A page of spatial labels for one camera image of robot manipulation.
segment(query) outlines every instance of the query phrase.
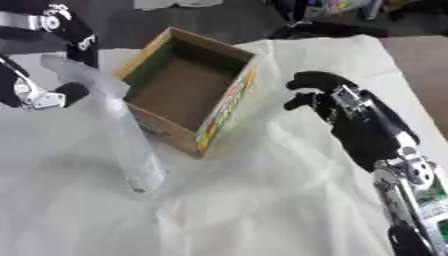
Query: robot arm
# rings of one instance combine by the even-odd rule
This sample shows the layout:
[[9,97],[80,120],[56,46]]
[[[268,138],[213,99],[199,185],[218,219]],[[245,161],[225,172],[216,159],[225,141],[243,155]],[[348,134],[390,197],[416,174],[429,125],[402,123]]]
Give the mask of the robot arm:
[[374,187],[391,225],[397,256],[448,255],[448,187],[440,166],[419,152],[419,138],[373,93],[325,72],[302,72],[288,83],[297,93],[285,104],[310,106],[332,126],[350,157],[374,176]]
[[[36,11],[36,8],[24,8],[9,3],[8,8],[4,9],[0,10],[0,28],[52,33],[67,42],[67,58],[98,68],[98,39],[67,6],[50,4],[43,10]],[[46,91],[34,83],[20,65],[2,55],[0,77],[3,80],[0,102],[13,108],[41,110],[69,107],[89,94],[83,85],[74,83],[65,84],[54,92]]]
[[52,33],[68,43],[67,58],[98,68],[97,36],[65,5],[50,4],[41,15],[0,11],[0,27]]

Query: cardboard box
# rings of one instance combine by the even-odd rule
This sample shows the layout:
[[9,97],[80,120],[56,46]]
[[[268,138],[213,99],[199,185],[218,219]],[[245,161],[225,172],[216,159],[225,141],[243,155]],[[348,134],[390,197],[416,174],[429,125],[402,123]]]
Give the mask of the cardboard box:
[[169,28],[116,75],[145,129],[195,155],[205,153],[252,84],[254,54]]

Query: black robotic finger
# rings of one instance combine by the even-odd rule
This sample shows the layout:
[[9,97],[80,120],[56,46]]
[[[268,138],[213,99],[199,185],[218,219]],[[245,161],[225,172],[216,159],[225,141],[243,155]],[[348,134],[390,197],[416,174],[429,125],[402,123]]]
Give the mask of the black robotic finger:
[[301,106],[312,106],[315,93],[297,93],[296,97],[285,103],[285,110],[291,111]]
[[70,107],[71,105],[89,95],[89,90],[84,85],[78,83],[64,84],[61,87],[57,88],[55,92],[65,95],[65,108]]
[[19,78],[18,75],[7,65],[0,64],[0,77],[2,79],[0,102],[12,108],[20,107],[22,102],[14,91],[14,85]]
[[287,83],[286,87],[290,90],[312,88],[329,94],[341,85],[358,88],[358,85],[348,79],[323,71],[298,72],[294,75],[294,80]]

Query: white cloth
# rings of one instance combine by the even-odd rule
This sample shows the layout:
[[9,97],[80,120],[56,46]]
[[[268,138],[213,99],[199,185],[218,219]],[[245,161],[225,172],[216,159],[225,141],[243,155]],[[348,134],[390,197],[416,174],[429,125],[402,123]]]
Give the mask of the white cloth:
[[[259,41],[255,85],[202,160],[152,138],[171,171],[157,199],[127,191],[98,120],[70,109],[0,112],[0,255],[392,255],[371,176],[308,108],[282,104],[302,70],[375,92],[447,167],[447,144],[376,40]],[[111,72],[137,51],[103,51]],[[38,55],[16,56],[43,84]]]
[[224,0],[134,0],[134,9],[153,10],[178,4],[183,7],[208,7],[222,4]]

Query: floor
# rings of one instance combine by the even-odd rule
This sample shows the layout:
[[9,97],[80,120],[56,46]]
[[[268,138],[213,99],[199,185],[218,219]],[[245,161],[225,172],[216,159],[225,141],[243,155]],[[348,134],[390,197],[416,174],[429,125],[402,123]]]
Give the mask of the floor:
[[[133,9],[131,0],[60,0],[77,11],[101,38],[101,47],[141,48],[168,26],[237,44],[266,38],[283,20],[262,0],[225,0],[224,4],[201,8],[167,8],[154,11]],[[385,17],[362,21],[356,13],[325,20],[387,29],[392,36],[434,34],[445,29],[447,18],[436,14],[413,14],[393,23]],[[51,35],[35,42],[9,42],[6,54],[48,52],[63,49]]]

